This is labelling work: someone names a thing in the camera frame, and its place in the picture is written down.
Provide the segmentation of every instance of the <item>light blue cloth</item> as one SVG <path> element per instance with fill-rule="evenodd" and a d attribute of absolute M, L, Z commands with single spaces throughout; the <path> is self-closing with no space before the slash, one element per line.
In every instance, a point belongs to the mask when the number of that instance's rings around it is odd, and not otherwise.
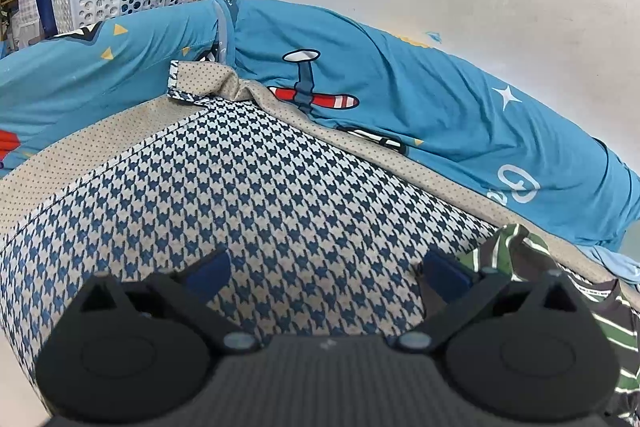
<path fill-rule="evenodd" d="M 589 259 L 604 266 L 618 279 L 635 286 L 640 285 L 640 263 L 623 253 L 610 251 L 604 247 L 578 247 Z"/>
<path fill-rule="evenodd" d="M 318 7 L 218 2 L 229 65 L 311 120 L 390 139 L 576 245 L 617 250 L 640 217 L 640 180 L 606 145 L 466 60 Z"/>
<path fill-rule="evenodd" d="M 40 42 L 0 61 L 0 178 L 57 140 L 166 92 L 171 60 L 195 60 L 216 41 L 213 0 L 157 8 Z"/>

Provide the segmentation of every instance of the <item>black circular disc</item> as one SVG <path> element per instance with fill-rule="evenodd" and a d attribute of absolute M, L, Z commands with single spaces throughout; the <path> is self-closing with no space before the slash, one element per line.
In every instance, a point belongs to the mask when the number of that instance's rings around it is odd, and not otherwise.
<path fill-rule="evenodd" d="M 575 326 L 570 314 L 553 311 L 535 320 L 511 315 L 472 325 L 447 347 L 450 376 L 471 402 L 503 417 L 587 416 L 606 404 L 618 367 L 599 331 L 580 335 Z"/>
<path fill-rule="evenodd" d="M 193 397 L 209 369 L 203 340 L 182 324 L 110 311 L 54 331 L 36 365 L 52 409 L 97 423 L 163 415 Z"/>

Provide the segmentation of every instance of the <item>houndstooth mat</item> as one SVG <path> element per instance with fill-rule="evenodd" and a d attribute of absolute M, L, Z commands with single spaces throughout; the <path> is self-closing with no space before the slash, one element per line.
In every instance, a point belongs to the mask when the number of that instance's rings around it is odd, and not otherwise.
<path fill-rule="evenodd" d="M 0 245 L 2 327 L 27 374 L 83 280 L 139 280 L 226 245 L 210 304 L 246 331 L 398 334 L 422 305 L 411 265 L 495 227 L 250 102 L 208 108 L 89 172 Z"/>

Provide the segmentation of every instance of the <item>yellow triangle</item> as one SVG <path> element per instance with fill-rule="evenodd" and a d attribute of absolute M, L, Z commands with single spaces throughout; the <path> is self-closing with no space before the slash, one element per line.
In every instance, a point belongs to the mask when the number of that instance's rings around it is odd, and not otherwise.
<path fill-rule="evenodd" d="M 127 30 L 126 28 L 123 28 L 119 24 L 114 24 L 113 25 L 113 34 L 114 35 L 122 35 L 124 33 L 129 33 L 129 30 Z"/>

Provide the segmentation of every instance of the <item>beige dotted fabric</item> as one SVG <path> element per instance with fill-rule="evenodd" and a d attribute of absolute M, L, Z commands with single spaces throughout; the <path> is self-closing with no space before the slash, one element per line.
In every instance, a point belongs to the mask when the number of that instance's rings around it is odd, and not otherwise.
<path fill-rule="evenodd" d="M 235 72 L 229 68 L 226 68 L 228 76 L 224 81 L 218 81 L 216 84 L 220 86 L 220 90 L 215 90 L 212 84 L 207 87 L 205 85 L 207 77 L 211 78 L 213 71 L 220 68 L 225 67 L 212 62 L 180 62 L 178 64 L 178 78 L 182 82 L 192 82 L 198 87 L 200 94 L 215 94 L 231 101 L 252 98 L 271 116 L 359 158 L 379 165 L 411 184 L 447 201 L 447 203 L 453 204 L 460 210 L 479 217 L 496 227 L 503 227 L 510 223 L 524 225 L 532 233 L 545 240 L 556 261 L 587 280 L 598 283 L 612 279 L 612 275 L 606 269 L 587 259 L 574 245 L 545 232 L 496 201 L 458 185 L 437 172 L 376 143 L 315 124 L 293 105 L 277 100 L 269 89 L 258 82 L 238 79 Z M 625 283 L 622 285 L 628 301 L 636 310 L 640 311 L 640 293 Z"/>
<path fill-rule="evenodd" d="M 0 237 L 80 176 L 201 110 L 162 96 L 105 118 L 32 156 L 0 180 Z"/>

